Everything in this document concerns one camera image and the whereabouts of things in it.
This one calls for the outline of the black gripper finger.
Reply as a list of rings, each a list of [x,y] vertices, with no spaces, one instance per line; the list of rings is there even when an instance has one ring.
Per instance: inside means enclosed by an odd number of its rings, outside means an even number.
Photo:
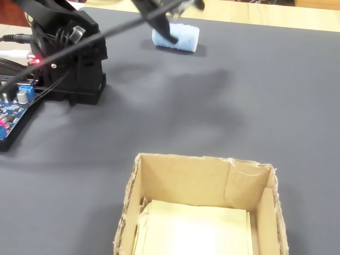
[[[151,0],[132,0],[132,3],[140,12],[141,16],[151,25],[163,38],[170,43],[177,43],[178,39],[173,37],[170,33],[170,26],[166,14],[160,14],[154,19],[147,19],[147,15],[160,8],[157,1]]]

